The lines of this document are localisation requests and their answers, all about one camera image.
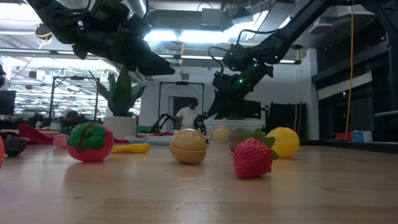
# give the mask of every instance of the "toy tomato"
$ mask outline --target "toy tomato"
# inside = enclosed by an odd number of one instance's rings
[[[83,162],[99,162],[113,148],[113,134],[98,123],[84,123],[70,132],[67,141],[69,155]]]
[[[0,169],[1,169],[3,159],[4,159],[4,144],[2,142],[2,138],[0,137]]]

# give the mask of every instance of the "computer screen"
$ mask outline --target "computer screen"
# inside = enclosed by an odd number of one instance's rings
[[[0,115],[14,115],[17,91],[0,91]]]

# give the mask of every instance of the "man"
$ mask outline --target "man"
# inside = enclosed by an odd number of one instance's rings
[[[196,109],[198,104],[198,99],[191,98],[189,101],[189,106],[180,109],[180,111],[175,115],[175,119],[182,123],[181,129],[194,129],[193,120],[198,116]]]

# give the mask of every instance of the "wooden table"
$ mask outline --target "wooden table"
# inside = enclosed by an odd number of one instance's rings
[[[0,223],[398,223],[397,173],[397,154],[328,147],[239,180],[225,147],[188,166],[168,147],[84,164],[34,146],[0,170]]]

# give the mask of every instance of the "white shirt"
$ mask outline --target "white shirt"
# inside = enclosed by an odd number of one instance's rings
[[[186,107],[180,109],[176,116],[182,120],[183,125],[193,126],[193,120],[198,116],[198,113],[196,108],[191,110],[189,107]]]

